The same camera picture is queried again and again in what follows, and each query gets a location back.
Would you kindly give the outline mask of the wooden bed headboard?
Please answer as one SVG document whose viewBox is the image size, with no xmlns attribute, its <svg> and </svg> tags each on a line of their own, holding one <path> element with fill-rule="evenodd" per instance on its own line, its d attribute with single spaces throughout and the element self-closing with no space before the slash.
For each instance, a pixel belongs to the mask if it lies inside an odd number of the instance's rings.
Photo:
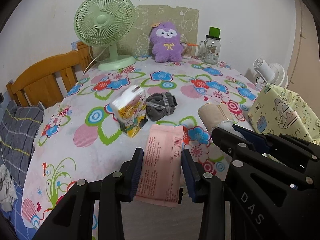
<svg viewBox="0 0 320 240">
<path fill-rule="evenodd" d="M 62 78 L 67 91 L 77 83 L 75 67 L 85 70 L 89 65 L 92 49 L 83 42 L 76 43 L 77 50 L 41 60 L 26 69 L 14 82 L 10 81 L 7 91 L 10 98 L 21 107 L 36 106 L 41 102 L 50 107 L 61 102 L 63 95 L 56 80 Z"/>
</svg>

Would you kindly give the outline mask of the green cup on jar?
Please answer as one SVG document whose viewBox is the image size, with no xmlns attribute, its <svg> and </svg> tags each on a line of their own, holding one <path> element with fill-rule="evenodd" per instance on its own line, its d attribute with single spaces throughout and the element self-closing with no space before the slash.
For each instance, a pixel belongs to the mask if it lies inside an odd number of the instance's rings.
<svg viewBox="0 0 320 240">
<path fill-rule="evenodd" d="M 209 36 L 215 37 L 215 38 L 220 38 L 220 28 L 217 27 L 210 27 L 209 28 Z"/>
</svg>

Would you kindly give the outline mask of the beige door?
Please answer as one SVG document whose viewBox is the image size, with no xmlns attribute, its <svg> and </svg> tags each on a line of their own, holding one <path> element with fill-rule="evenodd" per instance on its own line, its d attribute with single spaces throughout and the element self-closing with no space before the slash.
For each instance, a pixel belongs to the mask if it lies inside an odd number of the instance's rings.
<svg viewBox="0 0 320 240">
<path fill-rule="evenodd" d="M 315 20 L 302 0 L 295 0 L 296 29 L 293 51 L 287 70 L 288 89 L 304 99 L 319 91 L 319 45 Z"/>
</svg>

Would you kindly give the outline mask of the yellow floral tissue pack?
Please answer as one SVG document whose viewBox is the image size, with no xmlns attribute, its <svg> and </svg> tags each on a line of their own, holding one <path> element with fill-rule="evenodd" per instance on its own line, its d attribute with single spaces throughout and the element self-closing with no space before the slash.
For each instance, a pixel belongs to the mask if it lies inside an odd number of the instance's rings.
<svg viewBox="0 0 320 240">
<path fill-rule="evenodd" d="M 146 117 L 145 89 L 132 85 L 111 103 L 120 129 L 128 137 L 134 137 L 148 122 Z"/>
</svg>

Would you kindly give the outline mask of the purple plush toy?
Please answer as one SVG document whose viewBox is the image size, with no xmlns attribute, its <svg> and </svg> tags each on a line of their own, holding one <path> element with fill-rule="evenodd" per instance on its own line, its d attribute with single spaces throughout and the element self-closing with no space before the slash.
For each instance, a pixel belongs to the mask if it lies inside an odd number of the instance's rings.
<svg viewBox="0 0 320 240">
<path fill-rule="evenodd" d="M 152 55 L 156 62 L 182 61 L 181 35 L 171 22 L 162 22 L 150 34 Z"/>
</svg>

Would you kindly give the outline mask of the green desk fan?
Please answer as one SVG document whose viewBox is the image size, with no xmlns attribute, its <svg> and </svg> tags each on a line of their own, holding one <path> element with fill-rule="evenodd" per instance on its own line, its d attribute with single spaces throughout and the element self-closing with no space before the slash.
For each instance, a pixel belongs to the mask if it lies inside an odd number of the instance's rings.
<svg viewBox="0 0 320 240">
<path fill-rule="evenodd" d="M 136 62 L 131 55 L 119 55 L 117 43 L 130 31 L 135 8 L 130 0 L 85 0 L 74 16 L 74 31 L 88 46 L 109 50 L 98 65 L 100 71 L 126 68 Z"/>
</svg>

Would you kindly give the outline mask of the white standing fan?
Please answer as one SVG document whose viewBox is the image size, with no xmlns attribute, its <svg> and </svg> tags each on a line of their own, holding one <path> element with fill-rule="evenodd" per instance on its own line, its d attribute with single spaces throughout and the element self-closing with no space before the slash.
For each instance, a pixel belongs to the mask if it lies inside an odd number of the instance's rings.
<svg viewBox="0 0 320 240">
<path fill-rule="evenodd" d="M 256 87 L 261 88 L 266 83 L 287 88 L 288 75 L 281 64 L 267 63 L 264 59 L 258 58 L 253 63 L 253 68 L 257 74 Z"/>
</svg>

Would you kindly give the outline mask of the beige cloth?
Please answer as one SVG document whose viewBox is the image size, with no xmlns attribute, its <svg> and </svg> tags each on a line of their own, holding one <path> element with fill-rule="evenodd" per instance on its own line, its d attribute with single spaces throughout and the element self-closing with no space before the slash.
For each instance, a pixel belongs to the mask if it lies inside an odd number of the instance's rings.
<svg viewBox="0 0 320 240">
<path fill-rule="evenodd" d="M 221 128 L 227 132 L 237 135 L 244 139 L 245 137 L 233 128 L 233 117 L 228 107 L 220 103 L 206 103 L 198 110 L 198 115 L 207 131 L 211 134 L 213 129 Z"/>
</svg>

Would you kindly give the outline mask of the small orange-lid jar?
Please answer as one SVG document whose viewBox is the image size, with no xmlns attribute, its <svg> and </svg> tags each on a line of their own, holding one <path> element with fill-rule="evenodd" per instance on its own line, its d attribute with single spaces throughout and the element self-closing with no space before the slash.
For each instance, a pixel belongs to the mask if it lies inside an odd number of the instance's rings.
<svg viewBox="0 0 320 240">
<path fill-rule="evenodd" d="M 193 56 L 193 49 L 197 48 L 198 45 L 194 44 L 194 43 L 185 43 L 185 42 L 181 42 L 181 45 L 183 47 L 183 53 L 182 53 L 182 58 L 183 59 L 191 59 Z"/>
</svg>

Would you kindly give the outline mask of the pink wet wipes pack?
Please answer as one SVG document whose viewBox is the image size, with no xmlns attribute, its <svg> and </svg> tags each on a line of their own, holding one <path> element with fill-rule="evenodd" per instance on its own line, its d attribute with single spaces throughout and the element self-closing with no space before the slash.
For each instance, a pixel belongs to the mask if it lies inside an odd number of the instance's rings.
<svg viewBox="0 0 320 240">
<path fill-rule="evenodd" d="M 178 206 L 183 135 L 182 126 L 151 126 L 136 200 L 166 207 Z"/>
</svg>

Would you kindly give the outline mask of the yellow cartoon storage box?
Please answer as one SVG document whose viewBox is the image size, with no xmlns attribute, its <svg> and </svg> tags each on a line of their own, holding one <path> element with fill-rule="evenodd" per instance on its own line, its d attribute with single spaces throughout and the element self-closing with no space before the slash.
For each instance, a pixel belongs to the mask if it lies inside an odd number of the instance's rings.
<svg viewBox="0 0 320 240">
<path fill-rule="evenodd" d="M 286 88 L 266 84 L 248 112 L 259 133 L 281 133 L 319 144 L 319 118 L 303 98 Z"/>
</svg>

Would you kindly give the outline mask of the grey socks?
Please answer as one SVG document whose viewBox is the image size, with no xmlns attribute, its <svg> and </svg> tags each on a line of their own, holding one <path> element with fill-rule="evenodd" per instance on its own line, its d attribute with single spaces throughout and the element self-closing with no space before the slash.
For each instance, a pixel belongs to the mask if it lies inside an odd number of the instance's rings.
<svg viewBox="0 0 320 240">
<path fill-rule="evenodd" d="M 158 121 L 172 115 L 176 106 L 176 99 L 171 93 L 154 93 L 146 99 L 146 114 L 151 121 Z"/>
</svg>

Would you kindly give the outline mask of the floral tablecloth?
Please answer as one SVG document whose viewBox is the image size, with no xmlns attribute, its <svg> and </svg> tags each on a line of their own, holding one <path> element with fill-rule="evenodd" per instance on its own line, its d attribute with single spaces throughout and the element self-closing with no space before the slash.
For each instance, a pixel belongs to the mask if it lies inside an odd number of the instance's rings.
<svg viewBox="0 0 320 240">
<path fill-rule="evenodd" d="M 198 110 L 223 105 L 236 125 L 250 128 L 247 113 L 259 93 L 253 83 L 225 62 L 198 59 L 157 63 L 143 56 L 124 69 L 94 67 L 48 109 L 34 140 L 21 216 L 35 239 L 67 239 L 61 230 L 46 232 L 44 221 L 78 180 L 102 180 L 146 146 L 153 121 L 145 100 L 164 93 L 177 106 L 173 113 L 165 108 L 158 124 L 183 129 L 182 147 L 206 172 L 225 179 L 229 158 L 213 144 Z"/>
</svg>

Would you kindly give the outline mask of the olive cartoon wall panel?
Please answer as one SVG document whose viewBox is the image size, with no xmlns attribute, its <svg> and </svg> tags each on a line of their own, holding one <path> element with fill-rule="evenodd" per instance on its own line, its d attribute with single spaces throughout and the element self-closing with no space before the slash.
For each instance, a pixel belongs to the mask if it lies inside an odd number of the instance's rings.
<svg viewBox="0 0 320 240">
<path fill-rule="evenodd" d="M 139 5 L 135 7 L 135 22 L 117 43 L 119 55 L 151 55 L 152 43 L 149 36 L 156 23 L 171 22 L 181 34 L 185 43 L 197 42 L 197 29 L 200 11 L 188 7 L 171 7 L 168 5 Z"/>
</svg>

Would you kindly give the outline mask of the glass mason jar mug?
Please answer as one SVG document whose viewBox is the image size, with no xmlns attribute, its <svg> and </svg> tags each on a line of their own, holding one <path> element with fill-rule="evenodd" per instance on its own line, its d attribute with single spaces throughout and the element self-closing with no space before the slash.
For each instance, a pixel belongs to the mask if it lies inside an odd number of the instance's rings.
<svg viewBox="0 0 320 240">
<path fill-rule="evenodd" d="M 206 35 L 206 39 L 198 45 L 197 52 L 207 64 L 217 64 L 220 55 L 220 38 Z"/>
</svg>

